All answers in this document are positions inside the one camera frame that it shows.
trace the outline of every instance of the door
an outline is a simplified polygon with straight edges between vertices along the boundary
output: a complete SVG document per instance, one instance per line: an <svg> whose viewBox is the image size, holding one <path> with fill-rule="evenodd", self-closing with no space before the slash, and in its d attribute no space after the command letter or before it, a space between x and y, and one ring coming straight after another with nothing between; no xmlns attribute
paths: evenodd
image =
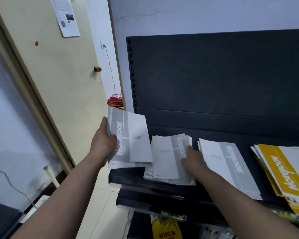
<svg viewBox="0 0 299 239"><path fill-rule="evenodd" d="M80 37L63 38L50 0L0 0L0 23L75 164L107 113L84 0L71 0Z"/></svg>

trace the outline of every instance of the yellow package with chinese text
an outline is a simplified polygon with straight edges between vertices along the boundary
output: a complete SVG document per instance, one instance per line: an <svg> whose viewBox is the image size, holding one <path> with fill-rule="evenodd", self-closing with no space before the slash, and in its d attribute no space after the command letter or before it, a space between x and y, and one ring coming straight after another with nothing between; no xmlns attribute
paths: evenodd
<svg viewBox="0 0 299 239"><path fill-rule="evenodd" d="M151 215L151 220L154 239L183 239L175 219Z"/></svg>

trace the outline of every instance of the door knob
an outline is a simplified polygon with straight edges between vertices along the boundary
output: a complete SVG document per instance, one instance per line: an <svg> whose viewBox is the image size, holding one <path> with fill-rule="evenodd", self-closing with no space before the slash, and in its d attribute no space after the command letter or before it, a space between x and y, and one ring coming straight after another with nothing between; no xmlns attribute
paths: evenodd
<svg viewBox="0 0 299 239"><path fill-rule="evenodd" d="M101 69L101 67L94 67L94 72L101 72L102 71L102 69Z"/></svg>

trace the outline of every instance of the stack of notebooks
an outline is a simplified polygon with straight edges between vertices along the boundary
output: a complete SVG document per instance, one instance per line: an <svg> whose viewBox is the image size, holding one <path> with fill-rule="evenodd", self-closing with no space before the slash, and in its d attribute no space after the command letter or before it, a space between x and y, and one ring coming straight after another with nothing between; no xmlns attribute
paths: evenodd
<svg viewBox="0 0 299 239"><path fill-rule="evenodd" d="M204 139L197 143L208 168L252 199L262 200L258 186L234 143Z"/></svg>
<svg viewBox="0 0 299 239"><path fill-rule="evenodd" d="M277 196L299 214L299 147L257 144L251 147Z"/></svg>
<svg viewBox="0 0 299 239"><path fill-rule="evenodd" d="M145 167L144 178L175 185L196 185L184 171L180 160L186 158L192 138L185 134L153 136L150 143L145 116L108 107L108 134L117 136L110 169Z"/></svg>

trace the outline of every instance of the person's left arm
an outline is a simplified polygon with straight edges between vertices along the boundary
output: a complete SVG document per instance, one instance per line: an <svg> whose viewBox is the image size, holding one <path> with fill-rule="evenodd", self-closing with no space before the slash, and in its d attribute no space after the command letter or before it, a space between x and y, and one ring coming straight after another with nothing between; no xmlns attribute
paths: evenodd
<svg viewBox="0 0 299 239"><path fill-rule="evenodd" d="M48 200L20 227L12 239L75 238L89 204L96 178L116 148L116 136L108 136L103 117L90 152Z"/></svg>

